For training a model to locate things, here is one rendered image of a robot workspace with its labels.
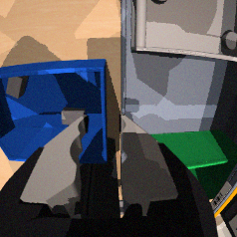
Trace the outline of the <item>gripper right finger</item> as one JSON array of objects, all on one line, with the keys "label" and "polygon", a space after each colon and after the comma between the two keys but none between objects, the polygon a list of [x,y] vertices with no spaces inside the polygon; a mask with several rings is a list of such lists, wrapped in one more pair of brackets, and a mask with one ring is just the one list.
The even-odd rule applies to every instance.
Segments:
[{"label": "gripper right finger", "polygon": [[138,203],[143,216],[178,224],[194,237],[218,237],[209,198],[194,174],[164,144],[125,114],[119,115],[122,150],[121,196]]}]

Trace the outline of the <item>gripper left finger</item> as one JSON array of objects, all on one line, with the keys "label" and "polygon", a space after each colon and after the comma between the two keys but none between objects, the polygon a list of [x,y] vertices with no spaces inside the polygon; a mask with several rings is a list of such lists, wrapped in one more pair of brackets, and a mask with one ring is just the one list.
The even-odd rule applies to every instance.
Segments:
[{"label": "gripper left finger", "polygon": [[74,218],[76,202],[81,199],[79,155],[88,127],[89,116],[75,120],[38,147],[4,184],[0,190],[0,237],[29,220],[51,217],[55,205],[65,206]]}]

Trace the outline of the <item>blue bin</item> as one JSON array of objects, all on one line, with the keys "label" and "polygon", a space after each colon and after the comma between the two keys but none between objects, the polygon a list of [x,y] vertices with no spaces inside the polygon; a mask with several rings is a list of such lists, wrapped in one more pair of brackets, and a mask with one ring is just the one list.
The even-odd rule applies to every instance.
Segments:
[{"label": "blue bin", "polygon": [[[1,67],[0,147],[7,158],[26,161],[68,127],[62,124],[63,108],[76,108],[85,109],[90,121],[80,163],[108,163],[105,63],[106,59],[89,59]],[[24,95],[7,95],[8,78],[21,76],[28,76]]]}]

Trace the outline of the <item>orange-yellow long bar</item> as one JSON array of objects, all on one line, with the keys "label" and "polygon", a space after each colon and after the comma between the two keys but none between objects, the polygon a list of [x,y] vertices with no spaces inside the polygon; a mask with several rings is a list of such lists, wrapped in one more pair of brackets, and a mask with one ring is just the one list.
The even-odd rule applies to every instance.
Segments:
[{"label": "orange-yellow long bar", "polygon": [[215,217],[223,210],[223,208],[230,202],[230,200],[234,197],[234,195],[237,193],[237,186],[233,190],[233,192],[230,194],[230,196],[226,199],[226,201],[221,205],[221,207],[215,212]]}]

